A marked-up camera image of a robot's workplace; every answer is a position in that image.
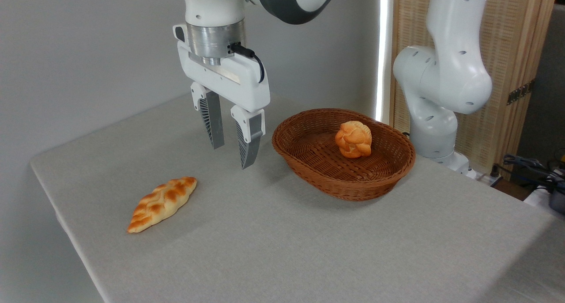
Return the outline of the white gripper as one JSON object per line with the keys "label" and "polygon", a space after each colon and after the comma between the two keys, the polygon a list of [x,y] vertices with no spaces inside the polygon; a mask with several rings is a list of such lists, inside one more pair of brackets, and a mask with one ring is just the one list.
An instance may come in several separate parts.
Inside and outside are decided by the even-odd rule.
{"label": "white gripper", "polygon": [[206,64],[190,51],[186,24],[173,27],[182,70],[194,82],[190,86],[195,110],[200,113],[213,149],[224,146],[220,96],[236,104],[230,110],[236,122],[241,168],[256,161],[260,140],[266,134],[262,108],[270,104],[267,75],[260,79],[260,64],[235,53],[218,65]]}

